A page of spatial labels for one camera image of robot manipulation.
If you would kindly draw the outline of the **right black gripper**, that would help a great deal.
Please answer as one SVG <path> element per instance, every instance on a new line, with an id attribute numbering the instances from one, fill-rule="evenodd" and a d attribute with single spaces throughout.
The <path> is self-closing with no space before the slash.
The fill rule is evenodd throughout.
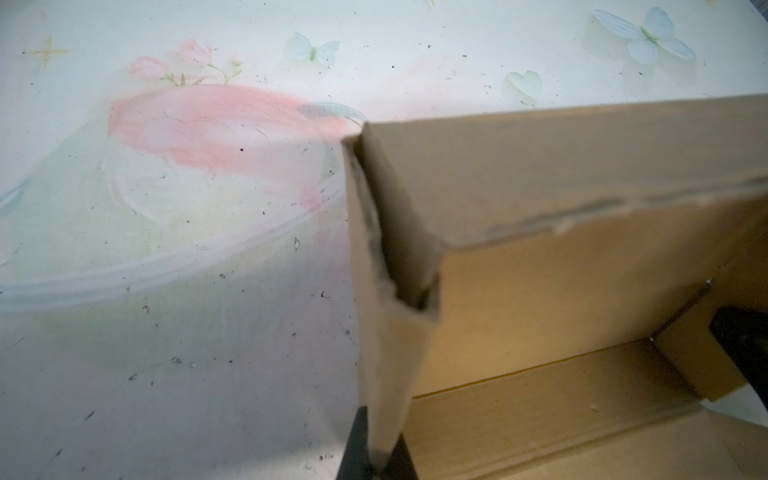
<path id="1" fill-rule="evenodd" d="M 709 330 L 767 407 L 767 314 L 725 306 Z"/>

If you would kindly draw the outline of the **floral table mat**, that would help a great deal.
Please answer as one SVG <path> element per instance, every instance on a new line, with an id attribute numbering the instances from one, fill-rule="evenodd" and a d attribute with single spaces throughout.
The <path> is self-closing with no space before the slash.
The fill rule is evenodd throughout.
<path id="1" fill-rule="evenodd" d="M 330 479 L 357 409 L 340 142 L 767 89 L 767 6 L 5 1 L 1 475 Z"/>

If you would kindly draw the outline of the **brown cardboard paper box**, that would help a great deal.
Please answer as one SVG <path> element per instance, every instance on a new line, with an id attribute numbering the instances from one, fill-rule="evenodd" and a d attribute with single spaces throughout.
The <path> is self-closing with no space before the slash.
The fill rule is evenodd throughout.
<path id="1" fill-rule="evenodd" d="M 370 123 L 343 144 L 383 479 L 763 479 L 709 325 L 767 314 L 765 95 Z"/>

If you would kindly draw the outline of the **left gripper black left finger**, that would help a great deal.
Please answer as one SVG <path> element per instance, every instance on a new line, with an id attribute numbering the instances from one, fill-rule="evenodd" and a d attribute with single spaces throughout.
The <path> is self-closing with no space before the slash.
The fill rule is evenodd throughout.
<path id="1" fill-rule="evenodd" d="M 354 417 L 336 475 L 337 480 L 373 480 L 375 478 L 375 468 L 369 460 L 367 437 L 367 408 L 361 406 Z"/>

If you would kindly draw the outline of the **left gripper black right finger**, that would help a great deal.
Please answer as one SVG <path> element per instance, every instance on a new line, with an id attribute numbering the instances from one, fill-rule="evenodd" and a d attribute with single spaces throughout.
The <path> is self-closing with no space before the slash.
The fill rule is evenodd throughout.
<path id="1" fill-rule="evenodd" d="M 400 435 L 389 461 L 383 470 L 384 480 L 418 480 L 418 474 L 405 438 Z"/>

